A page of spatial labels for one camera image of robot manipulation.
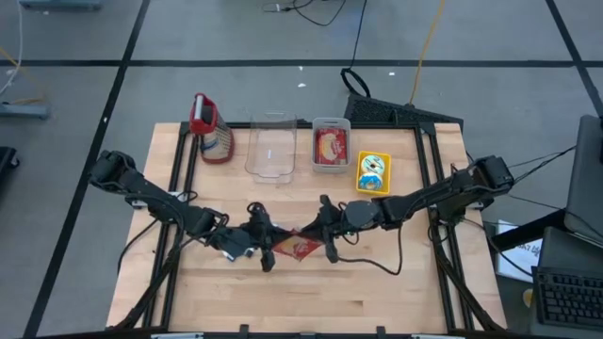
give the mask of yellow cable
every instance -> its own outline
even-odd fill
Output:
[[[5,51],[4,48],[2,48],[2,47],[0,47],[0,54],[3,55],[8,61],[10,61],[11,64],[15,65],[15,67],[18,68],[19,72],[23,73],[25,75],[25,77],[29,81],[31,81],[38,88],[38,90],[41,92],[41,97],[40,98],[19,99],[19,100],[15,100],[11,104],[13,104],[13,105],[25,105],[25,104],[34,104],[34,103],[39,103],[39,102],[46,101],[45,85],[43,85],[40,81],[38,81],[38,79],[36,79],[35,76],[33,76],[32,74],[30,74],[29,71],[25,67],[19,66],[19,63],[17,61],[15,61],[15,59],[12,58],[12,56],[10,56],[10,54],[7,51]]]
[[[416,88],[418,87],[418,80],[421,76],[421,66],[423,65],[423,58],[425,58],[425,54],[427,53],[427,47],[429,47],[430,45],[433,31],[437,26],[437,22],[440,21],[440,17],[442,16],[442,11],[444,10],[444,2],[445,0],[440,0],[440,6],[437,9],[437,14],[435,14],[435,18],[433,18],[432,26],[430,27],[430,33],[427,35],[427,39],[425,40],[425,44],[423,45],[423,52],[421,52],[421,57],[418,59],[418,66],[416,67],[415,74],[415,83],[413,84],[413,93],[411,93],[411,99],[408,101],[408,103],[411,105],[413,104]]]

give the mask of red snack package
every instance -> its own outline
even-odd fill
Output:
[[[346,130],[342,128],[319,128],[316,134],[316,159],[321,165],[348,164]]]
[[[322,246],[321,242],[299,236],[296,231],[291,231],[291,233],[293,234],[291,237],[281,241],[273,248],[275,252],[288,255],[297,261],[301,261],[308,254]]]

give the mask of food container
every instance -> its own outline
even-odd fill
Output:
[[[383,175],[381,176],[382,180],[383,180],[383,185],[380,189],[377,189],[377,190],[362,189],[358,185],[358,182],[360,181],[360,177],[364,174],[361,170],[362,160],[368,155],[377,155],[381,159],[383,159],[383,162],[384,162],[384,172],[383,172]],[[391,173],[392,173],[391,166],[392,166],[392,156],[390,154],[360,151],[360,153],[358,153],[358,165],[356,166],[356,181],[355,181],[356,190],[361,193],[372,194],[372,195],[388,195],[389,194],[389,186],[390,186],[390,182],[391,182]]]
[[[260,184],[290,183],[295,169],[296,143],[295,114],[253,114],[245,170]]]
[[[320,164],[317,162],[317,132],[322,128],[336,128],[345,131],[345,164]],[[343,118],[316,118],[312,121],[312,169],[320,173],[344,173],[348,170],[351,162],[351,143],[350,143],[350,121]]]

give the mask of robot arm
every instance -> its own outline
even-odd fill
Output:
[[[130,204],[135,200],[146,202],[153,217],[162,222],[177,223],[190,237],[224,251],[230,260],[249,254],[251,249],[260,249],[262,268],[267,272],[275,263],[272,248],[294,235],[274,226],[260,202],[248,207],[248,222],[239,227],[227,227],[228,215],[180,202],[147,181],[136,170],[134,160],[124,153],[103,151],[90,172],[90,184],[106,192],[124,195]],[[414,212],[433,205],[440,219],[458,220],[469,204],[492,200],[507,193],[512,186],[513,177],[504,161],[489,156],[476,160],[467,169],[454,171],[441,182],[406,196],[348,202],[344,209],[340,209],[331,203],[328,196],[322,195],[317,218],[295,235],[325,244],[327,258],[335,263],[338,260],[334,239],[341,235],[377,227],[394,230],[400,228]]]

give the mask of yellow card box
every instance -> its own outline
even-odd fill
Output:
[[[384,172],[382,175],[383,184],[380,189],[363,189],[360,188],[360,177],[364,174],[361,170],[362,160],[368,155],[377,155],[384,162]],[[375,153],[369,151],[360,151],[358,153],[358,163],[356,164],[356,190],[361,193],[372,194],[372,195],[388,195],[389,194],[389,183],[391,179],[391,166],[392,156],[387,153]]]

